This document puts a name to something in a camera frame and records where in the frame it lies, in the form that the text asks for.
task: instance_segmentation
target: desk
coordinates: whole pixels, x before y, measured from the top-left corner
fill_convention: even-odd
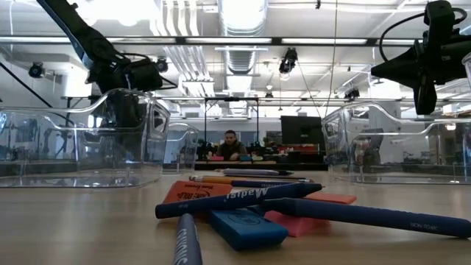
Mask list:
[[[364,185],[299,172],[357,205],[471,219],[468,185]],[[172,264],[176,221],[158,221],[154,207],[177,178],[142,188],[0,189],[0,264]],[[275,249],[235,252],[207,224],[197,224],[205,265],[465,265],[471,242],[332,222]]]

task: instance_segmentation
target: black monitor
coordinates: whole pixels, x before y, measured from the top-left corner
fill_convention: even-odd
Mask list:
[[[318,144],[324,150],[320,117],[281,116],[283,144]]]

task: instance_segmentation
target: ductwork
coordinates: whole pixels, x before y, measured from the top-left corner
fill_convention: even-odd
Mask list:
[[[263,34],[268,0],[218,0],[218,9],[219,25],[224,36],[257,37]],[[252,77],[241,75],[253,72],[255,58],[256,52],[249,49],[248,51],[225,52],[227,73],[237,75],[226,77],[229,91],[248,92],[250,90]],[[230,108],[233,107],[240,108],[240,102],[231,102]],[[241,114],[240,109],[231,111],[234,114]]]

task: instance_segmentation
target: ceiling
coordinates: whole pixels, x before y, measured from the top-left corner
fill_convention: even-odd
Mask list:
[[[411,15],[421,13],[426,1],[420,0],[339,0],[336,12],[336,1],[322,0],[319,10],[312,4],[315,1],[269,0],[263,36],[267,37],[309,37],[309,38],[379,38],[382,32],[392,24]],[[450,0],[454,7],[471,10],[469,0]],[[197,2],[198,30],[204,36],[218,36],[219,19],[216,0],[199,0]],[[400,9],[397,13],[391,10]],[[103,10],[114,13],[113,7]],[[459,25],[462,29],[471,26],[471,16]],[[116,19],[99,19],[93,27],[107,37],[113,36],[152,36],[147,20],[139,21],[135,26],[122,26]],[[421,38],[427,29],[422,19],[409,21],[393,29],[388,38]],[[63,32],[35,1],[17,0],[12,4],[0,0],[0,35],[59,35]],[[119,51],[166,56],[161,46],[116,45]],[[266,86],[271,85],[274,96],[301,97],[309,96],[308,90],[318,97],[328,97],[330,92],[342,91],[343,85],[357,87],[362,95],[368,94],[368,70],[370,66],[381,63],[378,48],[372,47],[296,47],[299,63],[291,72],[287,81],[280,80],[277,68],[280,58],[286,53],[286,46],[270,46],[267,51],[258,52],[252,90],[259,96],[266,93]],[[386,56],[396,57],[407,48],[387,47]],[[13,53],[18,63],[30,63],[38,54],[50,71],[67,73],[69,67],[80,67],[78,57],[70,45],[21,45],[15,44],[11,49],[8,44],[0,43],[0,52]],[[215,92],[226,90],[225,67],[222,52],[215,51],[215,46],[203,46],[206,65],[214,79]],[[179,73],[170,64],[165,73],[167,79],[178,81]],[[466,82],[448,88],[446,96],[461,93],[468,88]],[[401,88],[402,96],[411,97],[411,90]]]

